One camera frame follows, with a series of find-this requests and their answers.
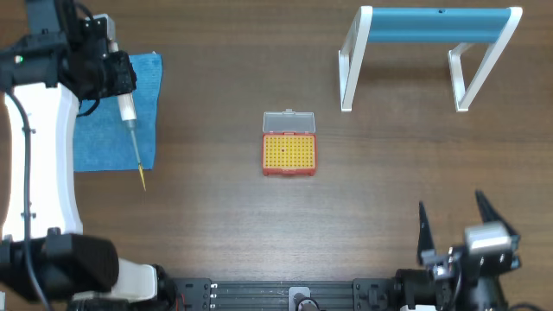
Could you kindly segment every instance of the wooden tabletop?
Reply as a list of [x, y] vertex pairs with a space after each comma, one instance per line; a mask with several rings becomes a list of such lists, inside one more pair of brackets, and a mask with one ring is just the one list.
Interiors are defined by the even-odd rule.
[[[75, 175], [85, 234], [172, 276], [352, 280], [416, 268], [423, 200], [439, 252], [480, 217], [482, 189], [522, 234], [511, 303], [553, 306], [553, 2], [538, 0], [94, 0], [120, 47], [163, 58], [156, 164]], [[456, 113], [452, 44], [371, 44], [353, 112], [340, 112], [338, 49], [357, 8], [505, 7], [524, 14], [469, 112]], [[0, 6], [0, 47], [26, 31], [22, 1]], [[466, 79], [485, 48], [463, 55]], [[314, 177], [264, 177], [265, 111], [312, 111]], [[0, 109], [0, 208], [10, 128]], [[8, 308], [29, 308], [12, 293]]]

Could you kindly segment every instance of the yellow pipette tip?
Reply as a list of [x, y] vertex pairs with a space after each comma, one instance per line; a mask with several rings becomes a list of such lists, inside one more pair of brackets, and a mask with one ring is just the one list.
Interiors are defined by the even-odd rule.
[[146, 181], [144, 181], [144, 170], [142, 163], [138, 163], [138, 171], [140, 172], [140, 178], [142, 178], [142, 187], [144, 187], [144, 192], [146, 192]]

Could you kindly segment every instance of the blue and white rack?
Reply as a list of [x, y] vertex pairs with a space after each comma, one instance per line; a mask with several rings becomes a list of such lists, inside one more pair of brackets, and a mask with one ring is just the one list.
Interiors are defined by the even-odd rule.
[[[368, 42], [460, 43], [448, 52], [455, 109], [467, 111], [518, 26], [522, 9], [359, 8], [338, 52], [340, 106], [351, 111], [353, 95]], [[474, 43], [489, 47], [468, 89], [461, 54]]]

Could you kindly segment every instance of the blue bar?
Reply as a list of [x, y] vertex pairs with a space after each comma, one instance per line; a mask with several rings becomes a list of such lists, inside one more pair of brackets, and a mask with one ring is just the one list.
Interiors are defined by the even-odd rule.
[[494, 43], [511, 9], [373, 8], [369, 42]]

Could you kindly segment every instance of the transparent lid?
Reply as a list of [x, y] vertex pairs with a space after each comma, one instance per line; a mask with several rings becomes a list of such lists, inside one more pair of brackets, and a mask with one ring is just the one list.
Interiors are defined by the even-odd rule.
[[315, 114], [313, 112], [265, 112], [263, 133], [315, 133]]

